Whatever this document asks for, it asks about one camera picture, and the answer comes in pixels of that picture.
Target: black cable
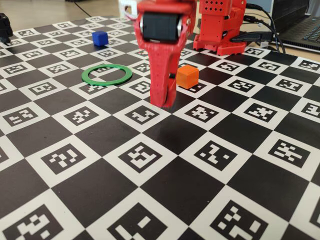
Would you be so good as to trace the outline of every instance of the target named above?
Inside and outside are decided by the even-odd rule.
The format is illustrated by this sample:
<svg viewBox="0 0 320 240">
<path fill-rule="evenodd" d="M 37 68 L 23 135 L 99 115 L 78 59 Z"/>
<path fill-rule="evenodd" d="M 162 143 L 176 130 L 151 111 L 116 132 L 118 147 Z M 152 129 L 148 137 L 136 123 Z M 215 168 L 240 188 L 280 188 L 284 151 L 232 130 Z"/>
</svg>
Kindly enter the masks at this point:
<svg viewBox="0 0 320 240">
<path fill-rule="evenodd" d="M 284 46 L 284 43 L 281 41 L 279 35 L 277 34 L 277 32 L 268 24 L 266 24 L 264 21 L 260 20 L 260 19 L 257 19 L 256 17 L 254 16 L 248 16 L 248 15 L 244 15 L 244 18 L 243 20 L 245 22 L 249 22 L 249 23 L 255 23 L 255 24 L 263 24 L 264 26 L 266 26 L 268 29 L 270 29 L 273 34 L 275 35 L 275 37 L 278 39 L 280 45 L 281 45 L 281 48 L 282 48 L 282 52 L 285 54 L 286 53 L 286 49 L 285 49 L 285 46 Z"/>
<path fill-rule="evenodd" d="M 73 2 L 74 2 L 75 5 L 77 5 L 78 8 L 80 8 L 85 14 L 87 14 L 87 15 L 91 18 L 91 15 L 90 15 L 89 13 L 87 13 L 85 10 L 83 10 L 83 8 L 80 7 L 80 6 L 76 3 L 76 0 L 74 0 Z"/>
</svg>

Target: table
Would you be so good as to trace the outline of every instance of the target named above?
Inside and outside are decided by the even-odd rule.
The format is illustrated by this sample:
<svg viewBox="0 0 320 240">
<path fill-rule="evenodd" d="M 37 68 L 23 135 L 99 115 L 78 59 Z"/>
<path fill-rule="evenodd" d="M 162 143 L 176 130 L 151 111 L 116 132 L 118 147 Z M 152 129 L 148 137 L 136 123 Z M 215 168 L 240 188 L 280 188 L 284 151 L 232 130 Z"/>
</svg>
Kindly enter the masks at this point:
<svg viewBox="0 0 320 240">
<path fill-rule="evenodd" d="M 188 40 L 179 66 L 199 68 L 199 84 L 161 109 L 133 31 L 95 16 L 2 45 L 0 239 L 320 239 L 320 63 Z M 133 76 L 81 81 L 101 63 Z"/>
</svg>

